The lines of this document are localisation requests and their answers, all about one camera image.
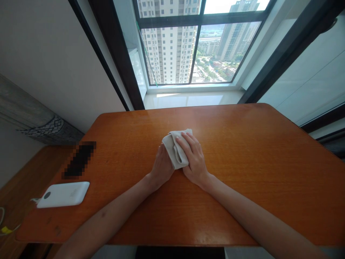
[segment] hand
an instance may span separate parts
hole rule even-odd
[[[176,138],[177,143],[185,152],[189,165],[183,168],[183,173],[194,184],[204,189],[208,176],[204,154],[202,153],[199,141],[190,133],[182,133],[182,137],[188,142],[189,146],[180,138]]]
[[[174,172],[170,157],[163,143],[158,147],[155,163],[151,172],[147,175],[154,191],[158,190],[170,179]]]

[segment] high-rise building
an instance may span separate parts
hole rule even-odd
[[[204,52],[205,55],[212,56],[217,52],[220,38],[200,38],[198,50]]]
[[[201,0],[138,0],[141,18],[199,14]],[[151,84],[188,83],[197,26],[142,29]]]
[[[258,6],[257,0],[240,0],[231,6],[230,13],[256,11]],[[259,24],[259,22],[226,24],[217,49],[216,59],[231,61],[238,54],[243,55],[247,51]]]

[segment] white power bank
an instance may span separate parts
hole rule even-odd
[[[82,203],[89,182],[51,185],[37,204],[37,208],[73,206]]]

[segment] wrist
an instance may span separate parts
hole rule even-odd
[[[209,192],[212,187],[212,179],[215,177],[213,174],[207,172],[206,174],[202,174],[201,181],[199,187],[203,189],[205,192]]]
[[[151,192],[157,191],[162,186],[162,184],[159,183],[157,177],[154,177],[152,175],[152,172],[145,175],[144,180]]]

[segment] sunlight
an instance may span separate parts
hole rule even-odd
[[[164,96],[170,96],[170,95],[177,95],[177,94],[157,94],[156,97],[164,97]]]

